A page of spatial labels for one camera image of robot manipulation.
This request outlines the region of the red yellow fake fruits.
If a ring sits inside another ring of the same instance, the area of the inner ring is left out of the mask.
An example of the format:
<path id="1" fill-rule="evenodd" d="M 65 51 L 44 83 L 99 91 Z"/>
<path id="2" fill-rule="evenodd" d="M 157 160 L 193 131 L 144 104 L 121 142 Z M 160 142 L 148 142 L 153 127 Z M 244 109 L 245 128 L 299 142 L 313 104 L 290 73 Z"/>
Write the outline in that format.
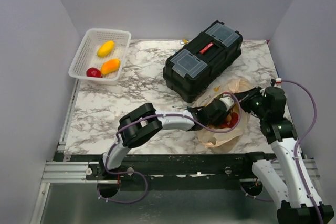
<path id="1" fill-rule="evenodd" d="M 218 125 L 217 128 L 219 129 L 225 129 L 225 128 L 233 128 L 239 119 L 239 115 L 235 112 L 230 113 L 225 120 Z"/>

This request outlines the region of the translucent orange plastic bag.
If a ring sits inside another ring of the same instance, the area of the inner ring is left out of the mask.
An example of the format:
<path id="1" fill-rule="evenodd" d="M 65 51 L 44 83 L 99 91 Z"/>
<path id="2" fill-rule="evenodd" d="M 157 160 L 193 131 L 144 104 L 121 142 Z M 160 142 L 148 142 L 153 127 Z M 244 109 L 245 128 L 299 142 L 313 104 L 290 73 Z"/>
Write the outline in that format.
<path id="1" fill-rule="evenodd" d="M 240 93 L 248 91 L 252 88 L 252 84 L 245 78 L 231 79 L 226 84 L 222 83 L 217 87 L 208 89 L 196 100 L 196 102 L 194 102 L 193 107 L 207 106 L 223 92 Z M 235 112 L 239 115 L 239 108 L 237 105 L 233 107 L 232 112 Z M 250 114 L 242 111 L 242 114 L 239 115 L 237 122 L 238 125 L 232 131 L 219 134 L 202 129 L 197 132 L 197 137 L 205 147 L 212 149 L 215 153 L 228 153 L 235 147 L 235 145 L 243 136 L 245 130 L 247 129 L 249 119 Z M 227 129 L 229 128 L 220 129 L 220 131 L 223 132 Z"/>

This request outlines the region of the orange yellow fake mango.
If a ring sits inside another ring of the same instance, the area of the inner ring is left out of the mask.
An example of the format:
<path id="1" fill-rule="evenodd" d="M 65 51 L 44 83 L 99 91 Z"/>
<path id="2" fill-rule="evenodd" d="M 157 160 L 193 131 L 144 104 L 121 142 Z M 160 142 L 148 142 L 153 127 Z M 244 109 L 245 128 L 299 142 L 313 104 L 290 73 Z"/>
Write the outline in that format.
<path id="1" fill-rule="evenodd" d="M 113 58 L 107 62 L 105 62 L 100 69 L 100 72 L 103 76 L 108 75 L 112 72 L 119 70 L 121 65 L 121 61 L 117 58 Z"/>

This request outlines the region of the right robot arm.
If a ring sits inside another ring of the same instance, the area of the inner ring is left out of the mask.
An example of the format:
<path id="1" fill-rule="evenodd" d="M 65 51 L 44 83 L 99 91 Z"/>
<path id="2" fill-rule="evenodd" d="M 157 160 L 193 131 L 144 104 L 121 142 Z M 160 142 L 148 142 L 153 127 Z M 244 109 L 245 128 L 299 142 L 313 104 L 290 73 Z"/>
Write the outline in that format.
<path id="1" fill-rule="evenodd" d="M 286 96 L 278 87 L 255 87 L 237 93 L 240 107 L 259 118 L 260 129 L 281 167 L 280 177 L 262 153 L 252 153 L 242 173 L 257 177 L 277 207 L 279 223 L 329 223 L 332 206 L 323 203 L 303 162 L 293 124 L 285 118 Z"/>

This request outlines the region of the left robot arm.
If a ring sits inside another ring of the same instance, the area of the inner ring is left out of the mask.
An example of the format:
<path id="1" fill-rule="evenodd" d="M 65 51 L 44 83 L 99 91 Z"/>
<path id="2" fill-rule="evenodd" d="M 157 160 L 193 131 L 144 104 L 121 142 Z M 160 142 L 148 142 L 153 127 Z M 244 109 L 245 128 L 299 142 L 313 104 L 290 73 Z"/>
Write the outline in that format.
<path id="1" fill-rule="evenodd" d="M 161 130 L 217 132 L 234 105 L 235 101 L 229 96 L 182 112 L 158 111 L 152 103 L 146 103 L 119 120 L 117 140 L 102 155 L 98 173 L 104 179 L 112 179 L 128 152 L 145 144 Z"/>

